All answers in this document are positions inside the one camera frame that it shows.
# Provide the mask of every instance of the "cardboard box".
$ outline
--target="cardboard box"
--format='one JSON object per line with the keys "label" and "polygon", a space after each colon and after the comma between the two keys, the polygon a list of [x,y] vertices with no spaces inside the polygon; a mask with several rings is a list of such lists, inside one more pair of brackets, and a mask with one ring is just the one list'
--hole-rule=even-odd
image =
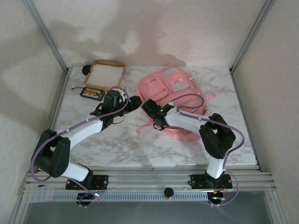
{"label": "cardboard box", "polygon": [[115,83],[114,86],[120,86],[123,80],[123,77],[126,73],[126,66],[124,63],[120,63],[120,62],[113,62],[113,61],[107,61],[107,60],[95,60],[90,68],[90,72],[87,74],[84,84],[86,87],[89,88],[93,88],[93,89],[97,89],[97,90],[104,90],[105,92],[107,92],[108,90],[111,89],[112,86],[101,86],[101,85],[94,85],[94,84],[88,84],[87,80],[89,79],[89,77],[92,75],[93,73],[93,68],[97,65],[97,64],[101,64],[101,65],[109,65],[109,66],[113,66],[113,67],[123,67],[122,70],[122,74],[120,79],[118,80],[118,83]]}

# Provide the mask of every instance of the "marble surface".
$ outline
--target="marble surface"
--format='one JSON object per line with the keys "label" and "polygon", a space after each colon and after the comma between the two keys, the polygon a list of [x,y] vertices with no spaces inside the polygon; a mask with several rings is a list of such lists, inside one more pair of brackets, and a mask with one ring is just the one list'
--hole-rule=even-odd
{"label": "marble surface", "polygon": [[[127,67],[122,86],[132,96],[142,77],[162,68],[161,66]],[[99,103],[81,97],[80,89],[69,90],[71,87],[84,86],[85,76],[81,69],[81,67],[72,69],[56,129],[68,128],[90,117],[89,113],[94,111]],[[193,74],[204,97],[212,93],[217,95],[207,101],[207,114],[212,115],[214,112],[221,114],[229,125],[245,134],[244,146],[231,154],[227,164],[256,164],[228,68],[187,66],[183,69]],[[122,123],[111,125],[104,131],[78,143],[71,151],[71,160],[87,166],[208,164],[209,155],[202,141],[192,144],[171,139],[153,128],[146,128],[138,135],[136,130],[147,121],[141,108],[127,114]],[[241,137],[236,134],[235,145],[240,141]]]}

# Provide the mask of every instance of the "open cardboard box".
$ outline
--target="open cardboard box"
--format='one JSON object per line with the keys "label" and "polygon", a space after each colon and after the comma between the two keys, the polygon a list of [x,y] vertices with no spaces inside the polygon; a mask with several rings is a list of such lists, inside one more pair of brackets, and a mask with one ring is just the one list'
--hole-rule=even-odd
{"label": "open cardboard box", "polygon": [[[104,86],[104,85],[102,86],[99,84],[88,83],[88,79],[93,75],[93,69],[97,64],[108,65],[108,66],[113,66],[113,67],[123,67],[122,73],[120,74],[120,78],[119,78],[118,82],[112,84],[112,86]],[[121,85],[121,82],[123,80],[125,73],[126,73],[126,66],[124,63],[107,61],[107,60],[95,60],[90,68],[90,72],[87,74],[87,76],[84,80],[84,84],[86,87],[97,89],[97,90],[103,90],[103,91],[107,92],[108,90],[111,89],[111,87]],[[109,79],[109,75],[111,75],[111,74],[101,74],[102,78],[106,78],[106,79]]]}

